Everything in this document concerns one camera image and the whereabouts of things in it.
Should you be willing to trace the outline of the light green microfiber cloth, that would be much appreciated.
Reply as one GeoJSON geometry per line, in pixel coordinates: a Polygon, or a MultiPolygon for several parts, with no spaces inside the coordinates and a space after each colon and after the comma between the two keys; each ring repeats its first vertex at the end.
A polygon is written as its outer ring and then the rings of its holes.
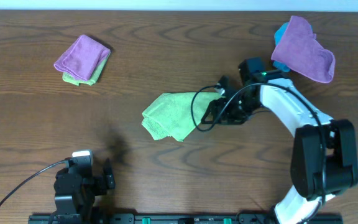
{"type": "Polygon", "coordinates": [[[154,140],[173,137],[181,142],[200,124],[209,103],[220,97],[214,92],[163,93],[142,112],[142,125],[154,140]]]}

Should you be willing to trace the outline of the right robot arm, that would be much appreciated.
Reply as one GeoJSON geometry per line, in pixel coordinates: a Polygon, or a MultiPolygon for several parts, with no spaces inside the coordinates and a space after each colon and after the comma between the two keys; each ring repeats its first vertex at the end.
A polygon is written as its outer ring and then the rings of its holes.
{"type": "Polygon", "coordinates": [[[201,124],[240,125],[261,108],[270,110],[294,137],[292,187],[266,214],[239,215],[238,223],[342,223],[340,215],[320,215],[326,202],[358,184],[356,134],[347,119],[335,120],[310,103],[281,70],[266,70],[260,58],[238,66],[242,88],[227,76],[213,88],[201,124]]]}

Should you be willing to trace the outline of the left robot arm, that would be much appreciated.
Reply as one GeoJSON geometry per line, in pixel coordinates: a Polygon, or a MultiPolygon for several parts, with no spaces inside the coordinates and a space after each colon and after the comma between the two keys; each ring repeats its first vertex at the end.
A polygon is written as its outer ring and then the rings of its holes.
{"type": "Polygon", "coordinates": [[[105,160],[101,175],[94,176],[92,166],[90,156],[72,157],[56,174],[54,219],[58,223],[109,223],[106,212],[94,202],[116,186],[111,161],[105,160]]]}

